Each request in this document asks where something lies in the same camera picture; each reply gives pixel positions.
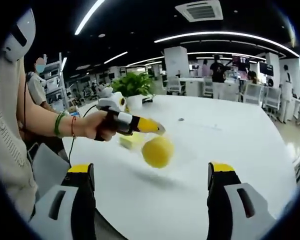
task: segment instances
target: red string bracelet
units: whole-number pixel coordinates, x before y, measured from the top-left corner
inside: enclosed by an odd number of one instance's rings
[[[72,137],[76,137],[75,136],[75,133],[74,133],[74,122],[77,120],[77,118],[74,116],[73,118],[72,118],[72,121],[71,121],[71,135],[72,135]]]

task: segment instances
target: green bracelet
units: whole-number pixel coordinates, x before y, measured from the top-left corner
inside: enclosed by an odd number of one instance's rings
[[[58,117],[57,117],[56,120],[55,120],[55,124],[54,124],[54,134],[55,134],[57,137],[60,137],[59,125],[60,125],[61,119],[62,119],[65,115],[66,115],[65,112],[61,112],[61,113],[59,113]]]

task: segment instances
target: ceiling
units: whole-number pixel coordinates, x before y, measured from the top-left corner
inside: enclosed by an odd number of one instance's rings
[[[85,75],[87,71],[97,73],[110,66],[126,66],[160,57],[165,48],[181,43],[188,53],[231,52],[255,56],[274,50],[282,53],[281,57],[295,57],[268,42],[242,36],[196,35],[154,43],[158,39],[185,33],[231,31],[260,36],[290,47],[289,26],[267,0],[254,1],[255,4],[246,0],[220,0],[223,20],[199,22],[188,22],[175,9],[177,5],[198,2],[195,0],[105,0],[81,33],[75,35],[81,20],[95,2],[35,1],[32,9],[36,37],[28,56],[32,59],[47,54],[48,60],[51,60],[62,52],[62,56],[67,57],[63,70],[65,79],[77,74]],[[100,34],[105,34],[105,37],[98,37]],[[126,51],[127,54],[103,64]],[[189,59],[210,56],[194,54],[189,55]],[[76,70],[84,65],[91,66]]]

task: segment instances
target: white flower pot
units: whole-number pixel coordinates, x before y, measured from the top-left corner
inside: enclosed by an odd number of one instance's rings
[[[142,108],[142,95],[129,96],[126,99],[126,105],[129,110],[138,110]]]

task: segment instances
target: tennis ball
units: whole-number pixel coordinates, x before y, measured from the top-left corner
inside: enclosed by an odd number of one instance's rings
[[[165,137],[157,136],[142,147],[142,155],[153,168],[164,168],[174,153],[174,145]]]

